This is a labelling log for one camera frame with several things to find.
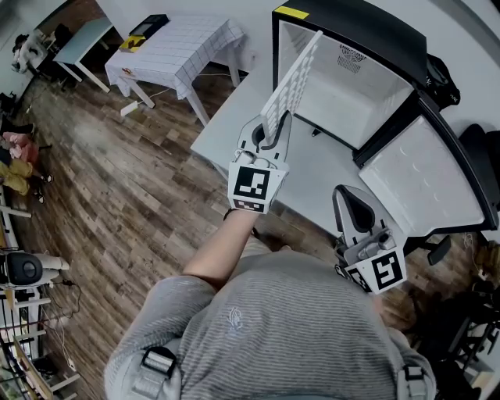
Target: checkered tablecloth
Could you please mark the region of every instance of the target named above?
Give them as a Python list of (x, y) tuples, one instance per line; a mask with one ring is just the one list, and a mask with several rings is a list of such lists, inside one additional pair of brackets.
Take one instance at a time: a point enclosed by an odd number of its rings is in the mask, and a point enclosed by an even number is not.
[(181, 100), (191, 93), (191, 82), (219, 50), (236, 47), (243, 32), (219, 16), (169, 16), (170, 22), (135, 53), (117, 51), (106, 63), (110, 84), (124, 96), (130, 87), (122, 77), (161, 84), (177, 91)]

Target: yellow sticker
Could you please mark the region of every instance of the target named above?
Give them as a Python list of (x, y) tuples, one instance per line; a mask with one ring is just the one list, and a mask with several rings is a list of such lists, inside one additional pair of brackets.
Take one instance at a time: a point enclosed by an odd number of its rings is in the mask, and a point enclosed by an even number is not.
[(278, 7), (274, 11), (276, 11), (277, 13), (287, 14), (288, 16), (294, 16), (295, 18), (299, 18), (300, 20), (303, 20), (309, 15), (308, 12), (303, 12), (299, 9), (291, 9), (290, 7), (284, 6)]

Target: gray striped shirt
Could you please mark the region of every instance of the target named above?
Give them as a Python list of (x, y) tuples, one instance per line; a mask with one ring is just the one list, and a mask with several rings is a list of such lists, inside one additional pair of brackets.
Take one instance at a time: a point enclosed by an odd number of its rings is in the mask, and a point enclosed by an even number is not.
[(425, 358), (332, 266), (277, 252), (242, 259), (237, 271), (218, 293), (196, 277), (157, 283), (109, 360), (108, 396), (121, 387), (116, 374), (127, 357), (180, 337), (183, 400), (392, 399), (405, 364), (432, 377)]

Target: yellow pants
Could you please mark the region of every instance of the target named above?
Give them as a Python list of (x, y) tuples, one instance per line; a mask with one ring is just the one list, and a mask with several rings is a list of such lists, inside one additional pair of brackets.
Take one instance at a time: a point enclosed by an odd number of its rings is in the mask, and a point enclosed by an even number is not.
[(26, 178), (33, 173), (33, 166), (29, 162), (21, 159), (13, 159), (10, 166), (0, 162), (0, 177), (4, 178), (3, 184), (19, 192), (20, 195), (27, 195), (30, 190)]

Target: wooden floor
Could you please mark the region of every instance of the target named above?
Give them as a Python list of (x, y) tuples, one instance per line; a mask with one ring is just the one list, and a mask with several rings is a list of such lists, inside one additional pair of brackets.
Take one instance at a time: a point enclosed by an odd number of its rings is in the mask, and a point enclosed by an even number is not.
[[(210, 116), (232, 91), (229, 77), (199, 77), (195, 88)], [(150, 94), (159, 90), (146, 87)], [(154, 109), (142, 105), (123, 118), (120, 109), (130, 99), (116, 87), (105, 94), (85, 80), (62, 92), (38, 81), (17, 120), (35, 122), (37, 142), (53, 144), (42, 157), (55, 177), (45, 189), (46, 203), (14, 197), (33, 213), (31, 220), (16, 218), (15, 225), (24, 249), (64, 257), (71, 264), (64, 276), (81, 287), (79, 313), (62, 319), (67, 352), (83, 377), (75, 384), (79, 398), (103, 398), (106, 360), (148, 289), (181, 271), (228, 208), (224, 180), (190, 153), (202, 125), (189, 104), (173, 91), (155, 102)], [(257, 227), (335, 263), (328, 236), (290, 209), (276, 204)], [(436, 266), (428, 266), (420, 251), (406, 261), (409, 281), (384, 296), (384, 318), (400, 329), (414, 322), (411, 289), (425, 305), (437, 291), (449, 296), (465, 288), (474, 272), (459, 235)], [(50, 294), (66, 315), (77, 306), (78, 290), (57, 285)], [(63, 365), (52, 333), (47, 346)]]

